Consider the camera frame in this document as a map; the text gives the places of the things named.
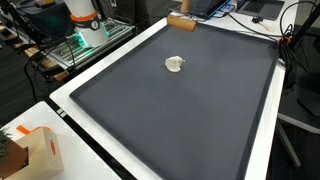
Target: floor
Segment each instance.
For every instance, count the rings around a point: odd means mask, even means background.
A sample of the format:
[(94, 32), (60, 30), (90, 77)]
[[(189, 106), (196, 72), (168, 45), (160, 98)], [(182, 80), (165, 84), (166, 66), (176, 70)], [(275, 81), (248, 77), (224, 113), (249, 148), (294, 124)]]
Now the floor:
[[(168, 0), (148, 0), (147, 2), (152, 22), (156, 22), (160, 17), (164, 17), (166, 15), (166, 8), (176, 5), (175, 2)], [(301, 8), (299, 6), (300, 13), (298, 13), (297, 24), (300, 23), (300, 20), (308, 12), (308, 10)], [(315, 52), (312, 47), (313, 40), (313, 38), (306, 37), (303, 47), (307, 52), (313, 70), (320, 71), (320, 54)], [(296, 55), (303, 58), (301, 50)], [(0, 49), (0, 125), (6, 124), (34, 105), (30, 84), (23, 72), (25, 62), (26, 58), (16, 54), (11, 48), (4, 46)], [(28, 71), (32, 79), (34, 79), (33, 69), (29, 68)], [(40, 88), (36, 87), (39, 99), (50, 102), (48, 95), (63, 85), (64, 82), (46, 83), (40, 75), (37, 74), (36, 76), (42, 89), (40, 90)], [(274, 136), (267, 179), (320, 180), (320, 136), (289, 124), (284, 124), (283, 126), (302, 162), (302, 167), (300, 169), (293, 167), (278, 137)]]

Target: white table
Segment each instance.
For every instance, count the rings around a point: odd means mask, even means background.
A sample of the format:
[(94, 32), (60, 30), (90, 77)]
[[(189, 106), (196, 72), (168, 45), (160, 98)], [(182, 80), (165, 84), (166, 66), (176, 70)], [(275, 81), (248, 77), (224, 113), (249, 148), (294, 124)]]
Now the white table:
[(4, 126), (13, 140), (24, 136), (15, 129), (19, 125), (29, 130), (46, 126), (57, 134), (64, 171), (52, 180), (121, 179), (45, 102)]
[[(286, 1), (284, 8), (297, 0)], [(297, 6), (293, 7), (283, 19), (283, 27), (286, 28), (288, 24), (294, 24)], [(245, 16), (237, 13), (232, 15), (243, 24), (250, 28), (268, 33), (260, 25), (251, 22), (252, 17)], [(265, 20), (265, 23), (275, 29), (274, 34), (280, 35), (279, 18), (277, 21)], [(229, 30), (247, 31), (240, 25), (236, 24), (230, 17), (221, 19), (211, 19), (205, 24), (221, 27)], [(71, 118), (73, 118), (85, 131), (87, 131), (100, 145), (108, 151), (114, 158), (116, 158), (129, 172), (131, 172), (138, 179), (160, 179), (151, 169), (143, 164), (137, 157), (129, 152), (123, 145), (121, 145), (114, 137), (111, 136), (106, 130), (98, 125), (89, 115), (87, 115), (80, 107), (78, 107), (69, 97), (70, 93), (84, 84), (86, 81), (94, 77), (103, 69), (117, 61), (123, 55), (131, 51), (134, 47), (138, 46), (141, 42), (148, 37), (159, 31), (166, 25), (166, 19), (160, 20), (158, 23), (150, 27), (148, 30), (132, 39), (97, 64), (78, 75), (72, 81), (62, 86), (50, 95), (50, 98), (58, 104)], [(253, 145), (247, 173), (247, 180), (262, 180), (266, 177), (268, 161), (272, 146), (272, 139), (276, 124), (277, 112), (280, 103), (280, 96), (282, 91), (282, 84), (284, 80), (284, 69), (277, 65), (271, 81), (265, 107), (261, 116), (260, 124), (258, 127), (256, 139)]]

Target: dark gray mat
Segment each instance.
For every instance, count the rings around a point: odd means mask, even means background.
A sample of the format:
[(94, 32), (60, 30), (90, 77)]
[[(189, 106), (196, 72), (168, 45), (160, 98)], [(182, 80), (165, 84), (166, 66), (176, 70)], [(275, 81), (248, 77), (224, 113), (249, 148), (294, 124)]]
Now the dark gray mat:
[[(164, 179), (243, 179), (278, 57), (271, 42), (164, 27), (71, 94)], [(186, 60), (179, 73), (165, 59)]]

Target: computer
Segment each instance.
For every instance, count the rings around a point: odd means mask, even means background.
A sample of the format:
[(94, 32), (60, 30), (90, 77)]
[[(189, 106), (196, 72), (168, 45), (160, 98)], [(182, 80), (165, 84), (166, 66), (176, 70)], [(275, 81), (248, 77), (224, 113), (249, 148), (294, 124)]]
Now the computer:
[(237, 12), (277, 20), (283, 5), (284, 1), (277, 0), (237, 0)]
[(203, 19), (209, 19), (230, 0), (193, 0), (189, 7), (189, 14)]

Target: table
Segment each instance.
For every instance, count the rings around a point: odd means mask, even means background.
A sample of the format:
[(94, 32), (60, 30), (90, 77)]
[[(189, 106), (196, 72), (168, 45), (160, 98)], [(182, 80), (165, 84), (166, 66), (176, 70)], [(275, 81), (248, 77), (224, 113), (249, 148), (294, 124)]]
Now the table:
[[(284, 8), (290, 4), (297, 2), (297, 0), (288, 0), (285, 2)], [(283, 27), (288, 24), (294, 24), (295, 14), (297, 6), (287, 11), (284, 17)], [(252, 17), (241, 15), (237, 13), (231, 13), (236, 19), (250, 28), (268, 33), (260, 25), (253, 24), (251, 22)], [(205, 22), (205, 24), (216, 26), (229, 30), (247, 31), (240, 25), (236, 24), (230, 17), (221, 19), (211, 19)], [(274, 28), (274, 34), (280, 35), (279, 18), (277, 21), (265, 20), (265, 24)], [(70, 93), (84, 84), (86, 81), (94, 77), (103, 69), (117, 61), (124, 54), (131, 51), (134, 47), (141, 42), (152, 36), (166, 25), (166, 19), (160, 20), (158, 23), (132, 39), (121, 48), (108, 55), (100, 62), (78, 75), (72, 81), (62, 86), (50, 95), (50, 98), (59, 105), (71, 118), (73, 118), (80, 126), (84, 128), (100, 145), (108, 151), (115, 159), (117, 159), (130, 173), (132, 173), (138, 179), (160, 179), (151, 169), (143, 164), (137, 157), (129, 152), (124, 146), (122, 146), (114, 137), (112, 137), (107, 131), (105, 131), (100, 125), (98, 125), (89, 115), (87, 115), (80, 107), (78, 107), (69, 97)], [(280, 96), (282, 92), (282, 84), (284, 80), (284, 68), (281, 65), (277, 65), (274, 71), (274, 75), (270, 84), (269, 92), (266, 98), (265, 107), (261, 116), (260, 124), (258, 127), (256, 140), (253, 145), (250, 161), (247, 168), (246, 179), (247, 180), (260, 180), (265, 179), (268, 161), (271, 151), (272, 139), (277, 119), (277, 112), (280, 103)]]
[(52, 180), (121, 179), (45, 102), (4, 126), (13, 140), (24, 136), (15, 129), (18, 125), (29, 130), (46, 126), (57, 134), (64, 171)]

